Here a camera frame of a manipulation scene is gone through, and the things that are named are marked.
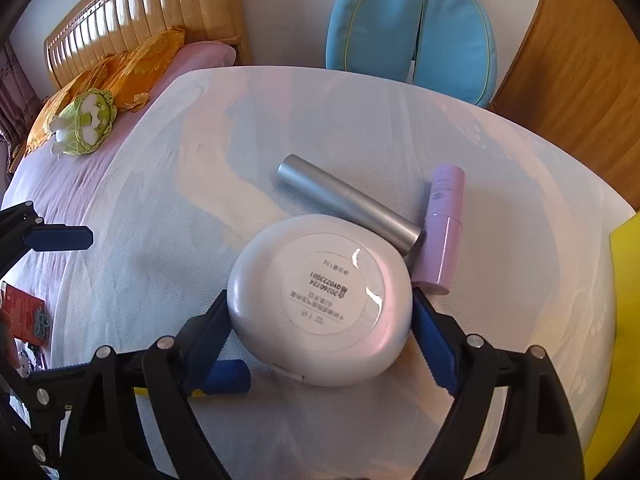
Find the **purple lipstick tube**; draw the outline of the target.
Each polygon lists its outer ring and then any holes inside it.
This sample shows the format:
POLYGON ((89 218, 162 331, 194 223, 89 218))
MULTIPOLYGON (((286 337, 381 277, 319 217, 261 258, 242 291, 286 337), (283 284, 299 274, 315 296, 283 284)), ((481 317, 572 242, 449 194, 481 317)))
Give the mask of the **purple lipstick tube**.
POLYGON ((425 236, 414 259, 411 279, 431 294, 450 292, 462 233, 465 173, 454 165, 440 165, 431 180, 424 218, 425 236))

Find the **purple curtain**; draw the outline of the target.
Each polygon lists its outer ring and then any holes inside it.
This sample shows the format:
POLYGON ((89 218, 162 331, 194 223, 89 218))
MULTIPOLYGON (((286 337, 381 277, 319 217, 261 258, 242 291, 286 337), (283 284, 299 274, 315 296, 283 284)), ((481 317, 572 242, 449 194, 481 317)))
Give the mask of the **purple curtain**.
POLYGON ((9 41, 1 48, 0 62, 1 136, 14 158, 25 144, 42 103, 9 41))

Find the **yellow blue cream tube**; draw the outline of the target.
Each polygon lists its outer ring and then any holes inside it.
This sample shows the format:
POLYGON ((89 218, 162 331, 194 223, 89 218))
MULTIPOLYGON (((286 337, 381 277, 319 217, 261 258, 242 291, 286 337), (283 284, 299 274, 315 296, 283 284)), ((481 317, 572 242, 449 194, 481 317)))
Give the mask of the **yellow blue cream tube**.
POLYGON ((169 376, 160 383, 173 385, 186 396, 237 396, 248 393, 252 378, 243 360, 194 360, 186 356, 171 362, 169 376))

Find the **orange pillow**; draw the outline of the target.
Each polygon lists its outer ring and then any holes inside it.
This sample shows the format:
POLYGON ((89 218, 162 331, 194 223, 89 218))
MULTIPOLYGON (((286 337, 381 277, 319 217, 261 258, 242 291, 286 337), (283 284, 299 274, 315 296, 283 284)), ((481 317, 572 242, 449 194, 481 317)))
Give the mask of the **orange pillow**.
POLYGON ((53 115, 62 112, 76 96, 89 89, 111 92, 120 112, 141 110, 149 101, 154 84, 184 46, 184 40, 186 31, 181 27, 171 27, 145 40, 133 51, 108 56, 91 70, 76 76, 51 96, 40 110, 29 131, 24 156, 50 139, 49 122, 53 115))

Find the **white round compact case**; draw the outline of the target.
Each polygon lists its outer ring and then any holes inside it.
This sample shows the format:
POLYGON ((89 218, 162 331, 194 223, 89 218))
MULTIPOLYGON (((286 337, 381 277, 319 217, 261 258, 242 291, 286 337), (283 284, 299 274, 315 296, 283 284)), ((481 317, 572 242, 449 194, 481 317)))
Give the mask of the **white round compact case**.
POLYGON ((300 382, 346 387, 384 373, 409 337, 412 289, 398 250, 325 214, 279 221, 236 258, 231 323, 258 360, 300 382))

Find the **green cabbage plush toy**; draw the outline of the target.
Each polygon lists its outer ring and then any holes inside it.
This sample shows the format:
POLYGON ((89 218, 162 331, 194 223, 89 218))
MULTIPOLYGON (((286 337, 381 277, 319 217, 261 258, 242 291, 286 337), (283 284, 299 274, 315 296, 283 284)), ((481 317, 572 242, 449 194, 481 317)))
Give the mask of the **green cabbage plush toy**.
POLYGON ((76 96, 49 122, 55 155, 89 155, 110 135, 117 107, 109 91, 91 88, 76 96))

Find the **wooden bed headboard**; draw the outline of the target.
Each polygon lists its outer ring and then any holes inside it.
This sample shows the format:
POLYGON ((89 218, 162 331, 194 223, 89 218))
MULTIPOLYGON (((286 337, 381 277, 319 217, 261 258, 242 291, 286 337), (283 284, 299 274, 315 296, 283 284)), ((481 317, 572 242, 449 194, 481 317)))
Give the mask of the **wooden bed headboard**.
POLYGON ((234 48, 236 64, 253 63, 242 0, 80 0, 44 40, 51 84, 61 89, 102 58, 171 27, 184 29, 188 44, 219 41, 234 48))

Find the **blue chair backrest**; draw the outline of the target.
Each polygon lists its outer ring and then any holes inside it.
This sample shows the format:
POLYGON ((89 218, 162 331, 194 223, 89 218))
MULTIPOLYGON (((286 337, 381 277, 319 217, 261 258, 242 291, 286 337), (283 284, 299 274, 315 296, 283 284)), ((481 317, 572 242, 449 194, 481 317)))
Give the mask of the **blue chair backrest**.
POLYGON ((496 90, 498 60, 480 0, 335 0, 324 66, 485 107, 496 90))

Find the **pink bed sheet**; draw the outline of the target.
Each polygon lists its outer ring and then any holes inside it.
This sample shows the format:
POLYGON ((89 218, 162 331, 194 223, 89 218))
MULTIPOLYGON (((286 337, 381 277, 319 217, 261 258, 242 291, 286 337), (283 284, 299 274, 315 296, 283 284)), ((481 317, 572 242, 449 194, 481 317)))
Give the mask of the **pink bed sheet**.
POLYGON ((225 44, 188 44, 144 110, 166 119, 167 128, 144 128, 139 114, 121 114, 96 152, 58 156, 42 146, 18 167, 6 206, 32 202, 47 222, 87 223, 96 233, 88 252, 31 252, 6 276, 47 309, 52 341, 29 352, 33 366, 76 364, 99 344, 146 346, 218 294, 234 252, 222 242, 219 223, 177 188, 184 115, 168 108, 163 93, 184 84, 192 70, 234 60, 225 44))

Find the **silver cosmetic tube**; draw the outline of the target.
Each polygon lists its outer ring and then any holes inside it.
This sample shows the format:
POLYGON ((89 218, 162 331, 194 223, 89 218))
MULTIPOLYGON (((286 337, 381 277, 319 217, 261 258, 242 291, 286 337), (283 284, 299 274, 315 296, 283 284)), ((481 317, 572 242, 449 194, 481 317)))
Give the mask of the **silver cosmetic tube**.
POLYGON ((283 183, 339 217, 378 234, 403 256, 423 240, 420 226, 297 155, 286 156, 277 175, 283 183))

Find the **yellow plastic bin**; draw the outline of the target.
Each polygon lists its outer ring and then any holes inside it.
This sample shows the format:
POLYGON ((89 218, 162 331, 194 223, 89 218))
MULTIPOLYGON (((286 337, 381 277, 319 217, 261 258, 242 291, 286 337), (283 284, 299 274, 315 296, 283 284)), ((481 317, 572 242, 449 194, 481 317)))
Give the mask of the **yellow plastic bin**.
POLYGON ((588 479, 639 477, 639 217, 611 236, 615 336, 604 404, 585 454, 588 479))

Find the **red box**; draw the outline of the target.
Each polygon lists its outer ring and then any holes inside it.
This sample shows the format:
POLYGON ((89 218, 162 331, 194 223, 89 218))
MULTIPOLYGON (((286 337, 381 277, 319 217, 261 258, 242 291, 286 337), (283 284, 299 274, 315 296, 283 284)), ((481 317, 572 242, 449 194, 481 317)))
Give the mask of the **red box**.
POLYGON ((47 345, 52 322, 43 300, 2 282, 1 309, 11 319, 15 338, 36 347, 47 345))

